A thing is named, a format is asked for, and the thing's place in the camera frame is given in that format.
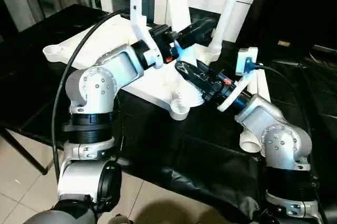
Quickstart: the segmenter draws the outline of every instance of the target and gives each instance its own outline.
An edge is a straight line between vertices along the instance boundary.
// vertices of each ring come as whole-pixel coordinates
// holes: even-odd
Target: white platform
[[[76,46],[89,30],[90,28],[58,45],[45,47],[44,54],[47,60],[67,64]],[[80,50],[72,66],[76,69],[88,68],[103,54],[120,45],[131,45],[135,42],[137,39],[132,31],[130,21],[117,15],[93,33]],[[206,51],[206,47],[198,45],[197,58],[209,64],[210,58],[207,58]],[[168,65],[164,64],[161,69],[150,68],[146,70],[142,78],[124,87],[123,90],[169,110],[177,78],[178,73],[174,70],[174,62],[171,62]]]

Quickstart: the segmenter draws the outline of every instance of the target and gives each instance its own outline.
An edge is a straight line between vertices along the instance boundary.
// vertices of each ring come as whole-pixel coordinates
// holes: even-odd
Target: silver robot arm segment
[[[259,95],[254,95],[235,120],[262,143],[268,166],[286,170],[310,170],[310,136],[288,123],[282,112]]]

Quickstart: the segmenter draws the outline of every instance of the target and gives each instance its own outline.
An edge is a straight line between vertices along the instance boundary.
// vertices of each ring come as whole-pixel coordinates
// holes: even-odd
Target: white pole
[[[223,36],[227,30],[228,23],[235,7],[235,3],[236,0],[226,0],[222,14],[220,16],[220,20],[216,27],[213,40],[209,45],[209,48],[211,49],[211,53],[213,55],[212,61],[217,61],[221,53]]]

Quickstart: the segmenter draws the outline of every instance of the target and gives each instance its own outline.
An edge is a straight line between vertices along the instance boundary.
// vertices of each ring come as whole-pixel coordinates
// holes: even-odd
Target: robotic arm
[[[198,62],[197,67],[176,62],[175,68],[185,80],[202,91],[205,100],[213,100],[219,105],[236,88],[233,81],[202,62]],[[307,160],[312,148],[309,135],[288,123],[276,106],[257,94],[242,91],[234,105],[240,111],[235,120],[251,131],[265,148],[265,198],[269,213],[277,217],[279,223],[294,223],[293,218],[323,223]]]
[[[111,123],[118,90],[142,77],[148,68],[159,68],[162,63],[176,59],[177,51],[170,46],[173,41],[183,49],[188,48],[201,41],[213,27],[211,19],[199,20],[179,33],[171,32],[166,25],[158,26],[139,42],[120,46],[104,54],[92,67],[69,76],[66,92],[71,100],[71,117],[64,126],[69,141],[64,145],[59,202],[52,210],[41,212],[26,223],[93,224],[99,214],[116,206],[121,169],[110,157],[115,146]],[[145,30],[139,29],[137,36],[142,34]],[[201,62],[196,67],[180,61],[175,68],[201,90],[206,101],[222,104],[236,89],[233,81]],[[323,223],[311,186],[307,160],[312,148],[309,135],[288,123],[277,107],[259,95],[242,91],[233,103],[240,110],[235,120],[265,147],[268,212],[279,223],[294,223],[293,220]]]

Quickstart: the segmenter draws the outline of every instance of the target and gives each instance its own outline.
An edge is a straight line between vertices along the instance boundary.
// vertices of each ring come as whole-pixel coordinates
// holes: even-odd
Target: black plastic part
[[[119,164],[109,161],[100,176],[97,191],[97,213],[110,212],[121,197],[122,169]]]
[[[80,218],[81,216],[85,215],[89,210],[92,210],[92,212],[95,215],[96,222],[97,222],[98,216],[94,208],[94,204],[90,201],[89,195],[88,197],[84,196],[84,198],[87,198],[87,199],[83,201],[75,200],[75,199],[61,200],[52,208],[52,210],[69,213],[75,219]]]
[[[173,37],[176,36],[180,47],[186,49],[194,44],[203,43],[215,25],[216,21],[213,18],[206,17],[192,23]]]
[[[73,144],[93,144],[112,137],[112,113],[73,114],[63,126]]]
[[[142,15],[147,17],[147,23],[154,23],[154,1],[155,0],[142,0]]]
[[[236,87],[234,83],[222,73],[216,73],[205,64],[198,61],[197,66],[184,61],[175,63],[175,69],[182,77],[198,87],[203,93],[203,99],[209,101],[213,99],[217,104],[221,104]],[[247,91],[242,91],[234,101],[238,109],[243,109],[252,95]]]
[[[171,27],[168,27],[167,25],[159,25],[150,30],[150,35],[156,42],[165,64],[168,64],[179,57],[176,48],[170,46],[173,42],[170,33]]]
[[[149,50],[149,47],[146,45],[146,43],[143,40],[139,40],[137,43],[131,45],[131,47],[134,49],[143,69],[149,69],[151,66],[147,65],[146,58],[144,57],[144,53]]]
[[[283,170],[267,167],[267,190],[276,197],[295,201],[316,199],[310,171]]]

